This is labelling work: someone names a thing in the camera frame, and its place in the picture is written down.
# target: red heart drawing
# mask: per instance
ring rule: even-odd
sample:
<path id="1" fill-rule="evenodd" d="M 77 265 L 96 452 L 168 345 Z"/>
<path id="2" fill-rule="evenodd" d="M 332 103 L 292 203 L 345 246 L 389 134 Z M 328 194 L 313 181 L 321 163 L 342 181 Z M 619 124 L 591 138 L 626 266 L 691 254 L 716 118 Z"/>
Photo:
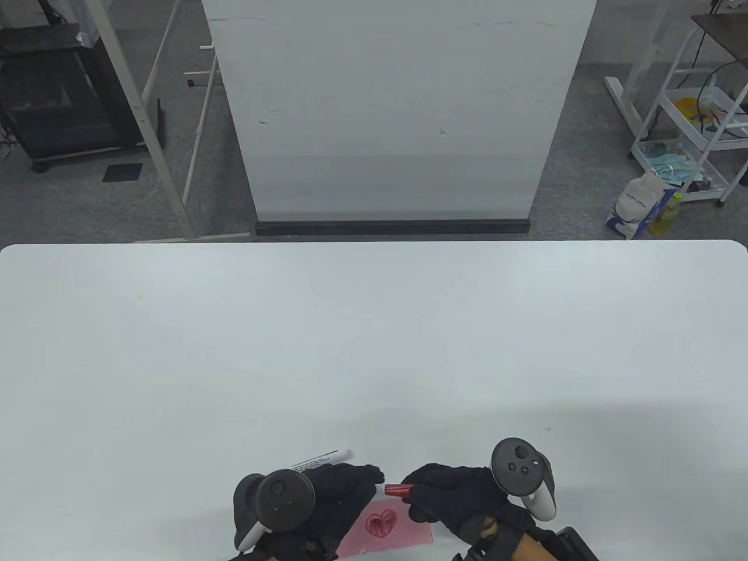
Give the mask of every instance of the red heart drawing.
<path id="1" fill-rule="evenodd" d="M 385 510 L 380 515 L 372 514 L 367 518 L 367 532 L 375 538 L 386 538 L 397 525 L 397 514 L 393 510 Z"/>

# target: plastic bottle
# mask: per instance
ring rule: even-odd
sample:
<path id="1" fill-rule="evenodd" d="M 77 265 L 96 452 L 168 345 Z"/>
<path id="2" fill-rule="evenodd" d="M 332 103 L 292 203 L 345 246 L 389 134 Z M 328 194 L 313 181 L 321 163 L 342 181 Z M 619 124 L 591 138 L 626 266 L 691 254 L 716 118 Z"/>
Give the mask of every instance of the plastic bottle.
<path id="1" fill-rule="evenodd" d="M 672 226 L 681 211 L 682 193 L 675 193 L 665 205 L 665 210 L 649 225 L 649 232 L 653 236 L 663 236 Z"/>

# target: hand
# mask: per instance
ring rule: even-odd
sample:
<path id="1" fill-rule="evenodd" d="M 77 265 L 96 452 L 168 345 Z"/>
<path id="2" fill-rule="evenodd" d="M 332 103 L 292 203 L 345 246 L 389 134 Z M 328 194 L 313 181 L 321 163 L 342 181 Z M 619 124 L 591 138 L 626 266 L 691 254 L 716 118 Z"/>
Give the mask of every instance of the hand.
<path id="1" fill-rule="evenodd" d="M 532 515 L 509 502 L 487 467 L 424 465 L 407 476 L 411 496 L 408 515 L 415 522 L 440 521 L 455 536 L 492 558 L 509 559 L 522 536 L 536 528 Z"/>
<path id="2" fill-rule="evenodd" d="M 304 472 L 314 487 L 311 516 L 290 532 L 267 533 L 246 561 L 334 561 L 340 541 L 376 494 L 384 474 L 372 465 L 323 465 Z"/>

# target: red marker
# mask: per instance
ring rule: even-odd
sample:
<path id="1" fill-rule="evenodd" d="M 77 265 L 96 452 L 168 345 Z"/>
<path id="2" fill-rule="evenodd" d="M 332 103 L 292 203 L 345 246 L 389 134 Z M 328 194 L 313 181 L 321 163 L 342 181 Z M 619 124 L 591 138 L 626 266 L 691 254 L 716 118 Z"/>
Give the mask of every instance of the red marker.
<path id="1" fill-rule="evenodd" d="M 411 496 L 412 485 L 377 485 L 388 497 L 407 499 Z"/>

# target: black cabinet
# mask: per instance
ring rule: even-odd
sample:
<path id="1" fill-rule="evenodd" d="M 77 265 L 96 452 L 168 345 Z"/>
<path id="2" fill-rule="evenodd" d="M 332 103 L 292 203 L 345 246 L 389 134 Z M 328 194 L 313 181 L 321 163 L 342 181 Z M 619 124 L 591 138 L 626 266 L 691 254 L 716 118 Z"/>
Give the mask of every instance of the black cabinet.
<path id="1" fill-rule="evenodd" d="M 0 29 L 0 123 L 37 171 L 71 156 L 143 145 L 103 42 L 82 47 L 78 29 Z"/>

